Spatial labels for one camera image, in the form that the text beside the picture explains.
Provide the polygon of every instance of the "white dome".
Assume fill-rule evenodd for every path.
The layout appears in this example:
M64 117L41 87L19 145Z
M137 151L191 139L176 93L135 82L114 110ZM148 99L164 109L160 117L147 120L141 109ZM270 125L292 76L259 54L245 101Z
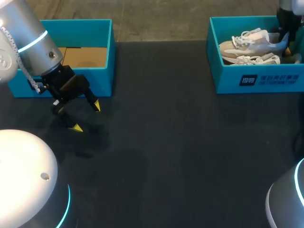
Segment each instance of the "white dome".
M49 199L57 180L57 161L37 136L0 130L0 227L17 228Z

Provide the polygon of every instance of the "concrete floor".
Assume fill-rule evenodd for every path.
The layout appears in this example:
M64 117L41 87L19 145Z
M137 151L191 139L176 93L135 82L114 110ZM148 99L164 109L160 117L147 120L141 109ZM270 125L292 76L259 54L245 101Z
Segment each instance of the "concrete floor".
M39 19L112 19L116 41L205 39L209 17L274 15L278 0L27 0Z

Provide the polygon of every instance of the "robotic arm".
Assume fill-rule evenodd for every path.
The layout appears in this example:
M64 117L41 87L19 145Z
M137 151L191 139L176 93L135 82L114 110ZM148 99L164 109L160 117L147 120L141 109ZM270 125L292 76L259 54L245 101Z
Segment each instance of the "robotic arm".
M0 83L10 81L22 70L36 92L48 90L56 99L52 112L66 126L82 132L64 110L65 104L85 95L94 111L100 112L97 97L84 75L62 66L63 56L41 22L24 0L0 0ZM39 87L33 77L41 77Z
M304 0L280 0L280 8L277 11L280 40L289 32L288 46L295 41L296 32L301 26L302 15L304 15Z

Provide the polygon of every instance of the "cardboard box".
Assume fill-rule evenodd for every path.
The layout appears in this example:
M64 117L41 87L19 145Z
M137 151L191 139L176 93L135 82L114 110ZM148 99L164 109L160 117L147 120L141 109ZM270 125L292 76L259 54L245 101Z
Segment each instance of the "cardboard box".
M107 48L66 48L63 65L71 68L105 67Z
M69 64L76 74L85 75L97 97L111 96L115 66L112 20L42 20L41 23L65 54L63 65ZM48 91L39 95L32 90L20 69L8 84L14 97L52 97Z
M224 64L219 44L256 28L270 31L278 27L276 16L210 18L207 55L218 94L303 92L304 64L239 65ZM292 53L304 59L304 29L299 29Z
M63 64L63 60L64 60L64 58L65 58L65 54L66 54L66 47L59 47L59 51L61 52L61 54L63 55L63 59L62 59L62 61L61 61L61 64Z

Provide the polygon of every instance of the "logo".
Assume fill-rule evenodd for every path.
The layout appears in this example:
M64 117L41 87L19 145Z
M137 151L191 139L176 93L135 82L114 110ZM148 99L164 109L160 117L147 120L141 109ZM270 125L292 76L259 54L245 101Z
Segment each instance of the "logo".
M257 75L243 75L239 83L240 86L254 86L256 83Z

